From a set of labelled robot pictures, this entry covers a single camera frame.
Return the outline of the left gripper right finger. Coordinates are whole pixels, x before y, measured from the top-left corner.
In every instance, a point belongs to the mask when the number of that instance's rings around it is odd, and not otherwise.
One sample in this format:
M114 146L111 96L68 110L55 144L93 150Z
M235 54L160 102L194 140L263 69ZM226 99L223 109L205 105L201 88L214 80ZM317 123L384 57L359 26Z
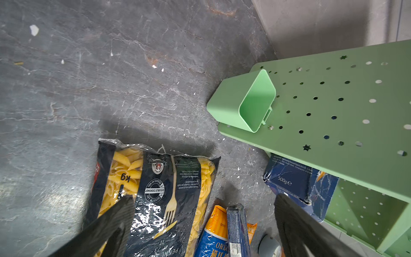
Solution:
M275 218L287 257L358 257L359 255L284 194L275 199Z

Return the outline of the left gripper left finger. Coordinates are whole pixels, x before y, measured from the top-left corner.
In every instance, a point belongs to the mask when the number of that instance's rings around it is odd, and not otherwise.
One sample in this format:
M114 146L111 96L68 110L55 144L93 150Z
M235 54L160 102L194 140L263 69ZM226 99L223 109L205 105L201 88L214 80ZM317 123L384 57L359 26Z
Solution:
M52 257L122 257L134 218L134 199L126 195L84 231L51 254Z

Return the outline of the blue Barilla rigatoni box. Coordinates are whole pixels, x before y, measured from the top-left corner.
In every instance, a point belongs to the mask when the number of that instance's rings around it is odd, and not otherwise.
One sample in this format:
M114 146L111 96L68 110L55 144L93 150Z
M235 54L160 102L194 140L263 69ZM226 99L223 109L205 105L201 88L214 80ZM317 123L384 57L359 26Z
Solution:
M339 178L271 154L263 181L274 194L285 194L312 218L322 223Z

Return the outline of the small blue pasta box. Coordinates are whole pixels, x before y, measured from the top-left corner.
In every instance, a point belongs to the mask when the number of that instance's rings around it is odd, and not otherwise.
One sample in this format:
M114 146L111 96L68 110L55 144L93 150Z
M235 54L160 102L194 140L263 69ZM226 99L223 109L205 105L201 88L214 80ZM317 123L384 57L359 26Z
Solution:
M226 209L230 257L251 257L246 212L242 204Z

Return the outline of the black penne pasta bag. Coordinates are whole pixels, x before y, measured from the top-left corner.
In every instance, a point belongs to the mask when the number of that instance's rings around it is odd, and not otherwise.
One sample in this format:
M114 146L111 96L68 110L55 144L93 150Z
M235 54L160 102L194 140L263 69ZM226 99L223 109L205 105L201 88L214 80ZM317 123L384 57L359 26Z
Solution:
M122 197L134 199L127 257L192 257L220 159L159 153L143 144L98 141L84 225Z

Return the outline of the blue orecchiette pasta bag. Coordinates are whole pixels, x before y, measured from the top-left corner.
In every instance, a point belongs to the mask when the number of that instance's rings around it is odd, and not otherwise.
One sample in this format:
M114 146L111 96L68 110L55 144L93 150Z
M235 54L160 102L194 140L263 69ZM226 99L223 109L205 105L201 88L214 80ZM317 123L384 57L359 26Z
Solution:
M247 223L249 245L257 224ZM226 208L216 205L195 250L196 257L230 257Z

